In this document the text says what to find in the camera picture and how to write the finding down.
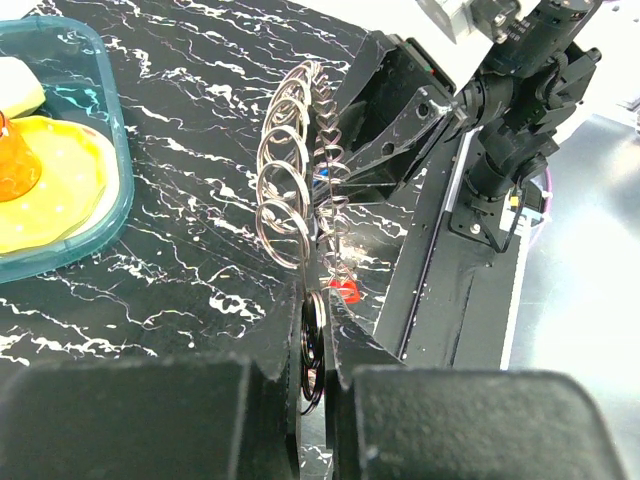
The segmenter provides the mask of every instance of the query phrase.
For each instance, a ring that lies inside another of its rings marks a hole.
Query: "orange cup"
[[[40,159],[0,112],[0,202],[21,197],[42,175]]]

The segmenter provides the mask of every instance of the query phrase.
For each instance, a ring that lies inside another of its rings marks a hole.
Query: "white paper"
[[[0,21],[22,18],[37,4],[38,0],[0,0]]]

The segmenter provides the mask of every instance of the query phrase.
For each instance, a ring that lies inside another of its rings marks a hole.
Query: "blue object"
[[[321,170],[320,171],[320,175],[322,175],[323,177],[326,177],[327,175],[329,175],[329,170],[327,170],[327,169]],[[313,186],[317,187],[320,182],[321,182],[321,180],[314,180],[313,181]]]
[[[131,210],[133,172],[111,64],[94,30],[62,17],[0,22],[0,56],[25,62],[44,86],[47,101],[35,114],[87,125],[111,140],[120,173],[118,199],[95,227],[44,247],[0,255],[4,283],[68,265],[116,240]]]

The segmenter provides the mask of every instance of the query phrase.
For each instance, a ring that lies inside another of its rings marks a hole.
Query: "yellow sponge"
[[[22,60],[0,57],[0,111],[7,118],[32,113],[45,101],[44,89]]]

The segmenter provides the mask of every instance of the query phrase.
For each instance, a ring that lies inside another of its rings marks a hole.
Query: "red object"
[[[340,292],[346,304],[354,304],[360,301],[360,292],[358,291],[356,282],[353,280],[347,280],[344,283],[340,283],[338,280],[331,280],[329,286]]]
[[[0,203],[21,197],[40,180],[42,164],[0,112]]]

